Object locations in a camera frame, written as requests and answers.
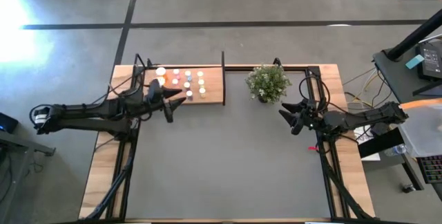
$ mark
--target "metal stand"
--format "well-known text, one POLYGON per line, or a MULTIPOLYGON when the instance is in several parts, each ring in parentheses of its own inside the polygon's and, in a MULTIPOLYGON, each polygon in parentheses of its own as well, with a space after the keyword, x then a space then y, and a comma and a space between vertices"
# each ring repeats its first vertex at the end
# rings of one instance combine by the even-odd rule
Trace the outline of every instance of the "metal stand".
POLYGON ((426 38, 431 32, 442 26, 442 10, 434 14, 430 19, 423 23, 413 33, 406 37, 400 44, 396 45, 390 51, 384 53, 387 58, 393 62, 401 60, 403 53, 407 52, 422 39, 426 38))
POLYGON ((21 159, 20 165, 16 173, 12 174, 12 184, 9 188, 8 195, 3 202, 4 214, 0 216, 0 223, 6 223, 10 217, 10 210, 15 198, 15 193, 20 187, 21 181, 28 173, 29 164, 32 162, 34 152, 42 152, 45 156, 53 156, 55 148, 47 147, 46 145, 37 144, 29 140, 24 140, 12 134, 0 131, 0 145, 7 150, 7 152, 16 151, 23 153, 24 157, 21 159))
MULTIPOLYGON (((377 136, 363 144, 360 144, 358 146, 359 154, 361 155, 361 158, 364 158, 366 156, 382 152, 386 149, 395 147, 396 145, 400 145, 403 143, 404 141, 402 139, 401 132, 399 131, 399 129, 396 128, 380 136, 377 136)), ((417 175, 414 173, 414 170, 411 167, 408 157, 405 154, 402 154, 402 159, 403 159, 402 166, 405 172, 407 173, 408 178, 412 182, 412 185, 403 186, 402 191, 404 193, 410 193, 415 190, 423 190, 423 185, 419 180, 419 178, 417 177, 417 175)))

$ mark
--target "sunlight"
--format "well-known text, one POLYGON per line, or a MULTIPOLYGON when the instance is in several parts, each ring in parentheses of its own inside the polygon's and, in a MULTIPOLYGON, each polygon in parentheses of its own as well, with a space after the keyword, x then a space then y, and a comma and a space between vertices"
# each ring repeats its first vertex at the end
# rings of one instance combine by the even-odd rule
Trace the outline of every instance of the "sunlight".
POLYGON ((29 22, 20 0, 0 0, 0 63, 28 63, 35 61, 33 31, 20 30, 29 22))

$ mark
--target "wooden table frame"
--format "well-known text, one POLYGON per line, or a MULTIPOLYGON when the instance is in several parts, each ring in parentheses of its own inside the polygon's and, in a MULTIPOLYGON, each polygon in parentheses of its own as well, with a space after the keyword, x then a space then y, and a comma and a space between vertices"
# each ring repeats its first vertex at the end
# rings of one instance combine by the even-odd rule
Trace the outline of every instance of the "wooden table frame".
MULTIPOLYGON (((251 71, 253 67, 260 66, 260 64, 229 64, 224 65, 224 54, 222 57, 222 63, 220 65, 162 65, 166 68, 190 68, 190 67, 214 67, 220 66, 224 73, 226 71, 251 71)), ((335 64, 284 64, 284 69, 289 71, 304 72, 306 76, 317 75, 327 85, 331 93, 331 102, 337 106, 346 109, 347 103, 343 93, 342 83, 338 72, 338 67, 335 64)), ((132 66, 116 66, 113 71, 112 80, 127 76, 128 68, 132 66)), ((321 96, 325 96, 324 88, 318 80, 309 78, 307 80, 307 88, 310 98, 318 99, 321 96)), ((224 101, 225 104, 225 83, 223 83, 224 101)), ((109 134, 99 133, 97 137, 96 145, 107 141, 109 134)), ((122 164, 126 162, 128 157, 128 150, 131 148, 130 143, 114 142, 109 143, 106 146, 100 148, 101 151, 97 151, 94 156, 90 167, 90 173, 86 189, 84 193, 83 202, 81 205, 81 211, 79 217, 87 216, 96 205, 100 202, 104 194, 106 194, 111 183, 122 169, 122 164)), ((358 146, 350 140, 340 138, 336 144, 330 146, 330 151, 327 154, 330 165, 334 168, 337 176, 343 180, 344 185, 354 197, 356 202, 366 211, 369 215, 374 216, 374 209, 370 198, 365 174, 362 167, 362 162, 358 153, 358 146)), ((329 202, 329 208, 331 217, 355 217, 351 210, 348 210, 346 203, 343 202, 343 198, 338 192, 333 182, 328 179, 324 174, 325 187, 327 192, 327 199, 329 202)), ((119 188, 117 194, 114 197, 111 211, 107 211, 103 214, 102 218, 109 220, 121 220, 126 222, 301 222, 301 221, 328 221, 329 218, 282 218, 282 219, 234 219, 234 220, 219 220, 219 219, 142 219, 126 220, 126 207, 127 196, 129 191, 130 176, 122 186, 119 188)))

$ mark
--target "green plant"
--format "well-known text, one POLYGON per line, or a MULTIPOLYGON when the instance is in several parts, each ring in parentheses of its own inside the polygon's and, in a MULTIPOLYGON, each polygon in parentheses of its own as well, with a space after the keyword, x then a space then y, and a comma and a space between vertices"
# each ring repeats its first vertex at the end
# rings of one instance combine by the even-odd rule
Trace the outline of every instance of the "green plant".
POLYGON ((265 102, 275 103, 282 95, 286 95, 286 88, 291 86, 284 70, 275 66, 253 68, 246 83, 251 91, 251 98, 261 97, 265 102))

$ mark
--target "black floor stripe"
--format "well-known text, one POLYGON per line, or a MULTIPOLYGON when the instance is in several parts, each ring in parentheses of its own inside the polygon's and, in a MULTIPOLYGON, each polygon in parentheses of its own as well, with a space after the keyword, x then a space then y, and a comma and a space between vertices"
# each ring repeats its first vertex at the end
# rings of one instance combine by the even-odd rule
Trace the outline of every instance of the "black floor stripe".
POLYGON ((115 60, 113 62, 113 65, 120 65, 122 63, 123 59, 123 53, 124 53, 124 47, 126 45, 127 37, 129 35, 129 28, 131 27, 133 12, 135 10, 135 3, 137 0, 130 0, 129 6, 127 8, 126 18, 124 20, 124 27, 122 30, 122 35, 119 38, 118 48, 117 52, 115 54, 115 60))
POLYGON ((244 27, 297 27, 332 26, 392 26, 423 24, 427 19, 410 20, 352 20, 352 21, 230 21, 230 22, 184 22, 184 23, 140 23, 131 28, 244 28, 244 27))
POLYGON ((246 27, 297 27, 330 26, 395 26, 423 24, 427 19, 410 20, 350 20, 350 21, 232 21, 232 22, 183 22, 183 23, 139 23, 139 24, 28 24, 22 30, 99 30, 99 29, 143 29, 143 28, 246 28, 246 27))
POLYGON ((28 24, 20 27, 22 30, 97 30, 119 29, 124 24, 28 24))

